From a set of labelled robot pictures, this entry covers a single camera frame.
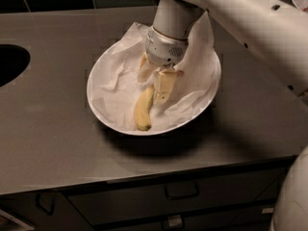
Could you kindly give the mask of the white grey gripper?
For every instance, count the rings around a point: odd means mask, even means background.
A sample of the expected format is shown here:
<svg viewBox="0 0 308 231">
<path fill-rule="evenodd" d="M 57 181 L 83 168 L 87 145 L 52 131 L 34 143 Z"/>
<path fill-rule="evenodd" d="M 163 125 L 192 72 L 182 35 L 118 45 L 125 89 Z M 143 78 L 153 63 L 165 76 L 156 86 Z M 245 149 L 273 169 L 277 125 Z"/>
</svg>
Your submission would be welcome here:
<svg viewBox="0 0 308 231">
<path fill-rule="evenodd" d="M 153 26 L 148 29 L 145 40 L 145 53 L 141 56 L 141 63 L 137 79 L 146 82 L 158 66 L 169 66 L 180 63 L 188 48 L 188 41 L 166 37 Z M 154 104 L 165 104 L 177 80 L 177 71 L 164 69 L 154 73 Z"/>
</svg>

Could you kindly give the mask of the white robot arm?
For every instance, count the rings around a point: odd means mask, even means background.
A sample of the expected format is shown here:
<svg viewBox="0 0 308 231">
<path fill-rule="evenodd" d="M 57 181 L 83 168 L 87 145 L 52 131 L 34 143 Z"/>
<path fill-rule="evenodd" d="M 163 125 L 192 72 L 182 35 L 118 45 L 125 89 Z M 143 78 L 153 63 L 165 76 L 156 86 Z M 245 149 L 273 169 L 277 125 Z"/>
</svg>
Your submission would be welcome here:
<svg viewBox="0 0 308 231">
<path fill-rule="evenodd" d="M 160 0 L 141 58 L 141 82 L 183 60 L 193 24 L 204 13 L 307 100 L 308 14 L 279 0 Z"/>
</svg>

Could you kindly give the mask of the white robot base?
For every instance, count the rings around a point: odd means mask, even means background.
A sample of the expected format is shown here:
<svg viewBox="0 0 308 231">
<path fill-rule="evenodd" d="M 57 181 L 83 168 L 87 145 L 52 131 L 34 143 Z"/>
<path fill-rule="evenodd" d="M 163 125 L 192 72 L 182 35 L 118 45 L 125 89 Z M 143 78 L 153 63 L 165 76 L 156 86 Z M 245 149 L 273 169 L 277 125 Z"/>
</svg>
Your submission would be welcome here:
<svg viewBox="0 0 308 231">
<path fill-rule="evenodd" d="M 287 173 L 269 231 L 308 231 L 308 146 Z"/>
</svg>

